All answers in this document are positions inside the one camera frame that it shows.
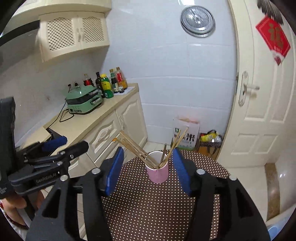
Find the human hand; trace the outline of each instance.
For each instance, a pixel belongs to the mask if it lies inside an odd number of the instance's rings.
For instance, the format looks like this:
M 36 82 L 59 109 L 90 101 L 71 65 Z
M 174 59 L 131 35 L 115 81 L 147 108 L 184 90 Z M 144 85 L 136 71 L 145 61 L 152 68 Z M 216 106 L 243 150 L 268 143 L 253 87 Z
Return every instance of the human hand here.
M 44 196 L 41 191 L 38 191 L 37 199 L 36 199 L 36 206 L 39 209 L 42 202 L 44 201 Z M 22 217 L 17 212 L 18 209 L 24 209 L 27 206 L 25 199 L 21 196 L 17 195 L 16 193 L 10 195 L 9 197 L 1 200 L 3 209 L 13 221 L 21 224 L 26 225 Z

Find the green electric cooker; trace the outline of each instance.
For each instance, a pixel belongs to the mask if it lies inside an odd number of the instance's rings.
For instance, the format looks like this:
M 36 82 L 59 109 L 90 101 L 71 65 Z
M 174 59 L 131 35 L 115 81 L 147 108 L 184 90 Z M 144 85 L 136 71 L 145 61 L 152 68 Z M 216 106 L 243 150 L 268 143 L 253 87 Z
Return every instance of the green electric cooker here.
M 90 113 L 103 101 L 98 89 L 92 85 L 75 87 L 67 94 L 65 100 L 72 114 Z

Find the brown floor strip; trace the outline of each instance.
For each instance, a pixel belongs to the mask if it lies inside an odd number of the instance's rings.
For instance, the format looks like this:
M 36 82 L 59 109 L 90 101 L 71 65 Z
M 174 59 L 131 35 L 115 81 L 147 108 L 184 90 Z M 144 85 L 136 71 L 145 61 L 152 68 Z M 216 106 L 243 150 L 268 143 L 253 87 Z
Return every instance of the brown floor strip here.
M 265 164 L 265 173 L 267 180 L 267 194 L 268 194 L 268 210 L 267 221 L 280 212 L 280 193 L 279 193 L 279 179 L 274 163 Z

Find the person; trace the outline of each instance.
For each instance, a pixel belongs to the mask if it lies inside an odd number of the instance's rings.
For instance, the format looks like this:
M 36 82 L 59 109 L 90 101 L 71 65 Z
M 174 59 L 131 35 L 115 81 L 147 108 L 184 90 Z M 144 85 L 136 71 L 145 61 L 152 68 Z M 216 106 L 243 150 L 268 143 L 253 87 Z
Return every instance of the person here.
M 44 201 L 44 196 L 41 191 L 37 193 L 37 199 L 35 205 L 38 209 L 41 207 Z M 7 221 L 13 227 L 13 229 L 18 233 L 18 235 L 25 240 L 28 226 L 25 224 L 23 218 L 17 212 L 18 209 L 24 209 L 27 206 L 25 199 L 16 193 L 10 195 L 9 197 L 0 200 L 0 209 L 5 215 Z

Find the power cord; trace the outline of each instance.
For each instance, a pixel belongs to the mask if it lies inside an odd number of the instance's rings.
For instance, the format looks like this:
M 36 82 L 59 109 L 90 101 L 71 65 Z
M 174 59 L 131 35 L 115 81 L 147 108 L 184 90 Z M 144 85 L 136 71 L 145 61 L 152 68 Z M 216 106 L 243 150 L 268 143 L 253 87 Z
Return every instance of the power cord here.
M 62 111 L 63 111 L 63 109 L 64 109 L 66 103 L 67 103 L 67 101 L 65 101 L 65 104 L 63 105 L 63 107 L 62 107 L 61 111 L 59 112 L 57 118 L 54 120 L 54 122 L 53 122 L 49 127 L 51 127 L 51 126 L 57 121 L 57 119 L 59 118 L 60 114 L 62 113 Z M 71 119 L 71 118 L 74 117 L 74 114 L 72 114 L 72 116 L 71 116 L 70 118 L 68 118 L 68 119 L 66 119 L 66 120 L 62 120 L 62 117 L 63 117 L 64 111 L 63 111 L 62 116 L 61 116 L 61 118 L 60 118 L 60 120 L 59 120 L 60 122 L 67 121 L 67 120 L 69 120 L 69 119 Z

